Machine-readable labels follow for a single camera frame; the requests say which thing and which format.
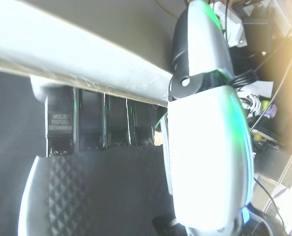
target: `diamond-patterned texture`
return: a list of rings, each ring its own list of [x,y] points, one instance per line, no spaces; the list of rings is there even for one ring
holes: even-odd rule
[[[84,183],[85,167],[75,157],[55,156],[51,159],[47,201],[49,235],[91,235],[91,202]]]

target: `cable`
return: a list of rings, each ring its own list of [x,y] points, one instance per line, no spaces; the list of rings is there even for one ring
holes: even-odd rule
[[[269,61],[273,55],[275,55],[275,53],[284,45],[286,38],[291,34],[292,32],[292,27],[290,28],[290,30],[288,31],[288,33],[286,34],[286,36],[284,37],[283,41],[277,46],[277,48],[255,69],[255,71],[258,71],[267,61]]]
[[[283,218],[281,217],[281,215],[279,214],[279,210],[278,210],[278,208],[277,208],[277,206],[276,206],[276,204],[275,204],[275,201],[274,201],[274,199],[272,198],[272,196],[269,194],[269,192],[266,190],[266,188],[256,179],[256,178],[254,178],[254,180],[255,180],[255,182],[264,190],[264,192],[268,195],[268,197],[270,198],[270,200],[271,200],[271,202],[273,203],[273,205],[274,205],[274,208],[275,208],[275,210],[276,210],[276,212],[277,212],[277,215],[278,215],[278,217],[280,218],[280,220],[282,221],[282,225],[283,225],[283,229],[285,229],[285,223],[284,223],[284,220],[283,220]]]
[[[229,0],[227,0],[226,3],[226,15],[225,15],[225,30],[226,30],[226,41],[228,43],[228,30],[227,30],[227,25],[228,25],[228,8],[229,8]]]
[[[291,69],[291,66],[292,66],[292,57],[291,57],[291,59],[290,59],[290,62],[289,62],[289,64],[288,64],[288,66],[287,66],[287,69],[286,69],[286,71],[285,71],[285,73],[284,73],[284,76],[283,76],[283,78],[282,78],[282,80],[281,80],[281,82],[280,82],[280,84],[279,84],[279,86],[278,86],[278,88],[277,88],[275,94],[273,95],[273,97],[272,97],[272,99],[270,100],[270,102],[268,103],[268,105],[265,107],[263,113],[260,115],[260,117],[257,119],[257,121],[255,121],[255,123],[254,123],[253,126],[251,127],[250,132],[251,132],[251,131],[257,126],[257,124],[260,122],[260,120],[263,118],[263,116],[265,115],[265,113],[267,112],[267,110],[269,109],[269,107],[272,105],[272,103],[273,103],[274,100],[276,99],[277,94],[279,93],[279,91],[280,91],[282,85],[284,84],[284,82],[285,82],[285,80],[286,80],[286,78],[287,78],[287,75],[288,75],[288,73],[289,73],[289,71],[290,71],[290,69]]]
[[[156,125],[155,125],[155,128],[154,128],[154,130],[156,130],[157,128],[158,128],[158,126],[160,125],[160,122],[161,122],[161,120],[163,119],[163,118],[165,118],[167,116],[167,112],[158,120],[158,122],[156,123]]]
[[[175,19],[178,19],[172,12],[168,11],[167,9],[165,9],[159,2],[158,0],[155,0],[155,2],[158,4],[158,6],[165,11],[167,14],[169,14],[170,16],[174,17]]]

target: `black surface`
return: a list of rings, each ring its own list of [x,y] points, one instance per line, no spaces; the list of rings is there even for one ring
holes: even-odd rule
[[[173,213],[162,147],[39,158],[29,178],[27,236],[156,236],[153,219]]]
[[[44,106],[30,80],[0,73],[0,236],[17,235],[24,186],[44,152]]]

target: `green light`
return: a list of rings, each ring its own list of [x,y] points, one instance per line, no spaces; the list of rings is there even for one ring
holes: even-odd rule
[[[212,19],[215,25],[221,30],[220,22],[218,20],[218,17],[214,13],[213,9],[204,1],[200,1],[200,2],[201,2],[202,10],[210,17],[210,19]]]

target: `dark gray floor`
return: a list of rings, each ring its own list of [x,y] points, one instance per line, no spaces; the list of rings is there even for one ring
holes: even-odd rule
[[[17,235],[30,167],[44,151],[44,108],[30,80],[0,73],[0,236]]]

